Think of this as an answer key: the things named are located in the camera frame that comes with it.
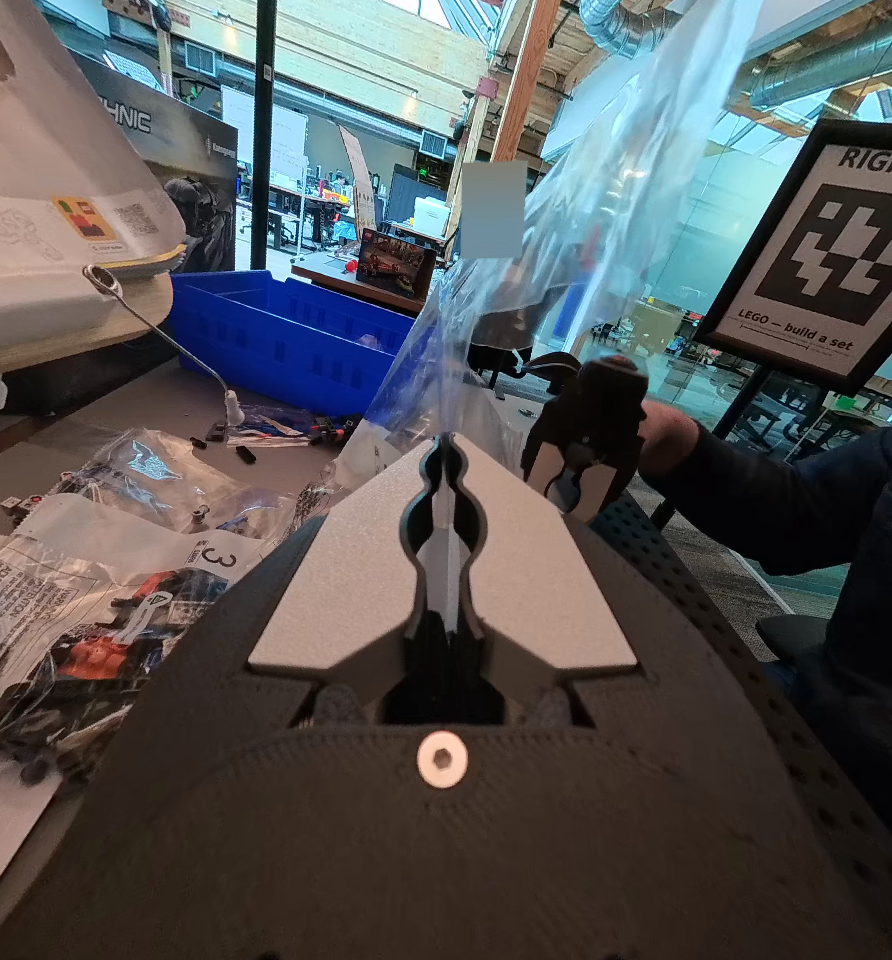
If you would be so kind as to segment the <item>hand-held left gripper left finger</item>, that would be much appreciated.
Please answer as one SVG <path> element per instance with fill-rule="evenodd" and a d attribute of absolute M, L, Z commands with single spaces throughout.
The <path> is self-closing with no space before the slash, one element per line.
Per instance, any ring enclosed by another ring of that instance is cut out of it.
<path fill-rule="evenodd" d="M 254 671 L 344 685 L 364 704 L 405 677 L 427 607 L 442 444 L 425 440 L 322 519 L 248 657 Z"/>

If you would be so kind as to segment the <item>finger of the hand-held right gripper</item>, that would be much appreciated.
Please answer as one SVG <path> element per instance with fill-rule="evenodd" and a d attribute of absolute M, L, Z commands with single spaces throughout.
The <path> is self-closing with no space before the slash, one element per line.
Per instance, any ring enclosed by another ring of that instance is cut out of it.
<path fill-rule="evenodd" d="M 590 523 L 611 502 L 610 490 L 617 470 L 607 463 L 593 463 L 572 473 L 572 493 L 564 512 L 578 522 Z"/>
<path fill-rule="evenodd" d="M 526 484 L 549 501 L 567 501 L 560 490 L 565 468 L 560 449 L 553 444 L 541 444 L 528 472 Z"/>

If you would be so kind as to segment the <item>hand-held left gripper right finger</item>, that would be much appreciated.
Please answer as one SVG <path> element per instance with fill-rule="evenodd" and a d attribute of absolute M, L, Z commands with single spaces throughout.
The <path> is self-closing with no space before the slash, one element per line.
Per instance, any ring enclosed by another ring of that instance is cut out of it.
<path fill-rule="evenodd" d="M 452 526 L 468 551 L 460 623 L 505 700 L 602 679 L 639 662 L 562 513 L 472 441 L 448 435 Z"/>

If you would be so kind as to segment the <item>clear plastic bag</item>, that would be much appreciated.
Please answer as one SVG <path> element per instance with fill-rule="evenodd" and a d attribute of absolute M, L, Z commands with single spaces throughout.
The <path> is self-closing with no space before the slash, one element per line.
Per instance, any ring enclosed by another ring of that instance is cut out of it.
<path fill-rule="evenodd" d="M 526 437 L 467 366 L 470 342 L 519 330 L 533 342 L 551 306 L 577 295 L 571 344 L 644 291 L 732 86 L 760 2 L 694 2 L 525 200 L 514 258 L 462 258 L 430 295 L 340 455 L 354 493 L 424 441 L 473 442 L 523 480 Z"/>

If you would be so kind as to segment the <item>person's right forearm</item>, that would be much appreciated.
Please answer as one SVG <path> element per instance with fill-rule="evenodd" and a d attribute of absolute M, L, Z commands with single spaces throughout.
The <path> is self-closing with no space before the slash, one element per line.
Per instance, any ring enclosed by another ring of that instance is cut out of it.
<path fill-rule="evenodd" d="M 857 556 L 889 473 L 888 433 L 877 429 L 788 463 L 700 427 L 687 460 L 644 481 L 700 532 L 767 574 L 842 566 Z"/>

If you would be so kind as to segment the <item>large white-label lego parts bag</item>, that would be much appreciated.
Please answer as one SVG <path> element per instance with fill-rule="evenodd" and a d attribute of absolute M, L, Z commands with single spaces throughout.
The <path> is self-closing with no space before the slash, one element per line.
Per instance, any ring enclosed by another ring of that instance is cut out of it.
<path fill-rule="evenodd" d="M 176 532 L 73 494 L 0 544 L 0 761 L 87 781 L 189 629 L 296 529 L 260 509 Z"/>

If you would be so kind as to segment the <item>small lego set box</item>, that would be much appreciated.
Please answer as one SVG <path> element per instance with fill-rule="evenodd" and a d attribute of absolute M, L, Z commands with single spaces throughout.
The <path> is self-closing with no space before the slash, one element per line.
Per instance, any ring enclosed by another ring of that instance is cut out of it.
<path fill-rule="evenodd" d="M 356 280 L 412 301 L 424 301 L 436 259 L 432 248 L 365 229 L 356 258 Z"/>

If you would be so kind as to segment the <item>black lego set box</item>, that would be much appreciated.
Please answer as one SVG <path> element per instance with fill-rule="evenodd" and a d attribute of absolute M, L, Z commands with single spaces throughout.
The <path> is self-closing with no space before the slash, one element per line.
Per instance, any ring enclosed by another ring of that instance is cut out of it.
<path fill-rule="evenodd" d="M 176 271 L 235 270 L 236 128 L 107 63 L 71 56 L 179 211 L 187 253 Z"/>

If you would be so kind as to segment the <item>lego instruction booklet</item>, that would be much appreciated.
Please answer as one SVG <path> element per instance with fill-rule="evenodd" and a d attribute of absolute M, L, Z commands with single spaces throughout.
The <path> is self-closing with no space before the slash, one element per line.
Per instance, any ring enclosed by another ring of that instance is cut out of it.
<path fill-rule="evenodd" d="M 172 201 L 32 2 L 0 1 L 0 277 L 139 277 L 185 253 Z"/>

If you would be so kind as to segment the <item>person's right hand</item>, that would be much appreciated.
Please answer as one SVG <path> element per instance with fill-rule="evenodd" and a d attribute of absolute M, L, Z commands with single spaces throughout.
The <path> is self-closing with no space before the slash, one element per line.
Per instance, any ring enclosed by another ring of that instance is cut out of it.
<path fill-rule="evenodd" d="M 646 480 L 666 476 L 687 460 L 700 437 L 700 425 L 682 411 L 652 400 L 642 403 L 639 474 Z"/>

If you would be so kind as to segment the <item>black office chair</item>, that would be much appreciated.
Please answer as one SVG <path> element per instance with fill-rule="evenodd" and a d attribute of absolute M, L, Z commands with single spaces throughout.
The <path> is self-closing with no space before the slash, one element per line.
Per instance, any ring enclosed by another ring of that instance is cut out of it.
<path fill-rule="evenodd" d="M 484 336 L 470 342 L 464 359 L 470 370 L 488 381 L 488 389 L 499 401 L 505 400 L 507 393 L 500 378 L 540 378 L 548 384 L 547 393 L 556 397 L 566 381 L 575 378 L 580 370 L 579 361 L 568 352 L 552 351 L 533 357 L 532 340 L 515 329 L 495 331 L 491 342 L 485 342 Z"/>

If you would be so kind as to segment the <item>black sign stand pole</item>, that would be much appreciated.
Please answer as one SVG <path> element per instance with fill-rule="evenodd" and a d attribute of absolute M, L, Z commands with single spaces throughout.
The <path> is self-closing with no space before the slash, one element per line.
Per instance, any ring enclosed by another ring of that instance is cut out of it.
<path fill-rule="evenodd" d="M 713 436 L 722 440 L 725 440 L 729 436 L 733 428 L 737 425 L 741 415 L 762 391 L 767 380 L 774 372 L 775 370 L 773 368 L 766 365 L 759 365 L 754 368 L 752 374 L 746 379 L 726 412 L 712 429 Z M 668 498 L 665 498 L 652 513 L 650 520 L 656 528 L 661 531 L 675 513 L 676 508 Z"/>

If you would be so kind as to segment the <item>black perforated board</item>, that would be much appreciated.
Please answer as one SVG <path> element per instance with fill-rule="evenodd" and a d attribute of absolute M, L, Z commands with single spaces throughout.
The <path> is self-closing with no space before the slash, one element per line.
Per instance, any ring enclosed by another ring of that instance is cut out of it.
<path fill-rule="evenodd" d="M 682 657 L 687 643 L 672 637 L 678 630 L 707 655 L 721 680 L 731 677 L 728 689 L 741 691 L 756 715 L 757 745 L 766 747 L 771 763 L 769 785 L 779 787 L 781 798 L 792 800 L 808 819 L 810 839 L 835 863 L 855 902 L 892 949 L 892 836 L 630 494 L 605 510 L 592 535 L 594 546 L 603 547 L 616 568 L 607 586 L 619 590 L 611 604 L 620 624 L 646 627 Z M 659 615 L 672 625 L 646 625 Z"/>

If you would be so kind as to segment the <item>black framed marker sign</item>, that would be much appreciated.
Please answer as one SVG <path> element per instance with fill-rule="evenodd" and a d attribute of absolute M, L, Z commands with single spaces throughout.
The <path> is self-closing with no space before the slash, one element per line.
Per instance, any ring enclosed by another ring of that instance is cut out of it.
<path fill-rule="evenodd" d="M 853 395 L 892 354 L 892 124 L 818 120 L 695 340 Z"/>

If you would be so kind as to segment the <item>small bag of blue parts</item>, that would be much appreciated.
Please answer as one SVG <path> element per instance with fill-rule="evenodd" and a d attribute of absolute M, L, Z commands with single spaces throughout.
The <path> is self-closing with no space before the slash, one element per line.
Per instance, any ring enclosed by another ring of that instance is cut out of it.
<path fill-rule="evenodd" d="M 249 450 L 275 450 L 306 447 L 312 440 L 311 421 L 282 415 L 278 408 L 264 406 L 244 406 L 243 422 L 230 426 L 226 434 L 226 445 L 231 448 L 244 447 Z"/>

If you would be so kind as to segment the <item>clear bag of pale parts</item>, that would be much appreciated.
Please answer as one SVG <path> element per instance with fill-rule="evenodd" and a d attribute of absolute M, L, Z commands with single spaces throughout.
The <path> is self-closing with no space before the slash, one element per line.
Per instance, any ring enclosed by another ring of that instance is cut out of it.
<path fill-rule="evenodd" d="M 296 497 L 246 485 L 199 460 L 190 440 L 133 428 L 64 472 L 48 494 L 77 495 L 176 533 L 210 529 L 279 542 L 326 510 L 331 491 L 324 479 Z"/>

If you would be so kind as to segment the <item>blue plastic bin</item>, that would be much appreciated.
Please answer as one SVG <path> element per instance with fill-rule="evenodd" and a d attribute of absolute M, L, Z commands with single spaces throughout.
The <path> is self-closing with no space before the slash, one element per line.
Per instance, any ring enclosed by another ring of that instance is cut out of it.
<path fill-rule="evenodd" d="M 314 413 L 362 414 L 414 318 L 268 270 L 172 276 L 176 341 L 235 388 Z"/>

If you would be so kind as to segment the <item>wooden office desk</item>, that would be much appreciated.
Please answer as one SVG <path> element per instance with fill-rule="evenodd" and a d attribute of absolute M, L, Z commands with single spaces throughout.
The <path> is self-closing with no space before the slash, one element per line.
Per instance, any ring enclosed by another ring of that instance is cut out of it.
<path fill-rule="evenodd" d="M 355 270 L 347 270 L 347 258 L 339 257 L 328 251 L 318 251 L 305 256 L 290 259 L 290 272 L 293 276 L 309 281 L 320 288 L 344 294 L 360 302 L 380 306 L 394 312 L 416 318 L 425 306 L 426 300 L 408 291 L 389 278 L 380 279 L 376 286 L 357 278 Z"/>

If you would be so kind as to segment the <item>brown cardboard sheet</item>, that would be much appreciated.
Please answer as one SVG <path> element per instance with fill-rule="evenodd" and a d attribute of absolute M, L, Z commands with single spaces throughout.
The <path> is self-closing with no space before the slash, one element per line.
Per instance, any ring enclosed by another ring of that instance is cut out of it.
<path fill-rule="evenodd" d="M 337 127 L 352 169 L 356 236 L 361 240 L 366 231 L 377 228 L 375 188 L 358 138 L 344 126 Z"/>

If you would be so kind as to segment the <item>black steel column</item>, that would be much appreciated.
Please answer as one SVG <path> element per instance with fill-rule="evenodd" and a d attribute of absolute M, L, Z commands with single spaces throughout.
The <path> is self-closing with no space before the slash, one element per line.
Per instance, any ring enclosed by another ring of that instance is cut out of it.
<path fill-rule="evenodd" d="M 257 2 L 250 244 L 250 266 L 257 271 L 265 270 L 267 262 L 277 10 L 277 1 Z"/>

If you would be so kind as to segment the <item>wooden post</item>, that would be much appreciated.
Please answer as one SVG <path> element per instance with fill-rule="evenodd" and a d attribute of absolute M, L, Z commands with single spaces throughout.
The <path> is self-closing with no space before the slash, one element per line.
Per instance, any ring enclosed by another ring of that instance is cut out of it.
<path fill-rule="evenodd" d="M 491 162 L 512 162 L 519 150 L 522 133 L 536 89 L 538 76 L 555 25 L 559 3 L 533 1 L 529 8 L 523 43 L 516 57 L 500 126 L 491 152 Z"/>

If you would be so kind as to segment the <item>silver ventilation duct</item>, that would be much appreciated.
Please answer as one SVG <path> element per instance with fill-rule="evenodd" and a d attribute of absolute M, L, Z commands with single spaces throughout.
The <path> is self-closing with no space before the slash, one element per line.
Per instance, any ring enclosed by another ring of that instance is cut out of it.
<path fill-rule="evenodd" d="M 793 61 L 772 63 L 740 83 L 756 110 L 892 72 L 892 18 Z"/>
<path fill-rule="evenodd" d="M 628 60 L 653 53 L 682 19 L 664 6 L 637 13 L 620 1 L 580 1 L 579 17 L 596 47 Z"/>

